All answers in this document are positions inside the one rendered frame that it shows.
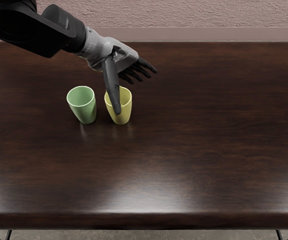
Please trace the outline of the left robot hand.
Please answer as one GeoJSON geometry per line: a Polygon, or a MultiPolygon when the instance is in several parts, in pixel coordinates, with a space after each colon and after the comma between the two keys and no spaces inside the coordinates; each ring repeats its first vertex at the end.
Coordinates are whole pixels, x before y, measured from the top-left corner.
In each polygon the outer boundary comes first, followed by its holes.
{"type": "Polygon", "coordinates": [[[137,51],[112,37],[103,37],[91,28],[86,29],[86,42],[77,54],[85,59],[88,66],[102,72],[106,91],[114,113],[122,111],[120,104],[120,80],[134,84],[134,80],[143,82],[143,77],[151,78],[157,69],[139,56],[137,51]]]}

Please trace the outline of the green cup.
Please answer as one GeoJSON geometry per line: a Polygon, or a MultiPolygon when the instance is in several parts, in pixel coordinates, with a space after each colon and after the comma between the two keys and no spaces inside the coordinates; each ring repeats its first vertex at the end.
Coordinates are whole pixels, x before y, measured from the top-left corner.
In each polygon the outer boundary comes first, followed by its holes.
{"type": "Polygon", "coordinates": [[[72,88],[66,95],[66,101],[82,124],[91,124],[96,120],[96,98],[90,87],[76,86],[72,88]]]}

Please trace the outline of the yellow cup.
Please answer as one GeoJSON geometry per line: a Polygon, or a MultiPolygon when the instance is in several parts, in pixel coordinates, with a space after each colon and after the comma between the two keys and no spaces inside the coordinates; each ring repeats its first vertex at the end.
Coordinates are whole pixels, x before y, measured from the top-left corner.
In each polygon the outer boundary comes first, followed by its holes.
{"type": "Polygon", "coordinates": [[[124,125],[129,122],[131,112],[132,112],[132,93],[129,89],[120,86],[119,87],[119,93],[120,93],[120,106],[121,106],[121,112],[120,114],[116,114],[114,112],[111,100],[109,98],[109,94],[106,92],[104,95],[104,101],[107,108],[107,111],[117,125],[124,125]]]}

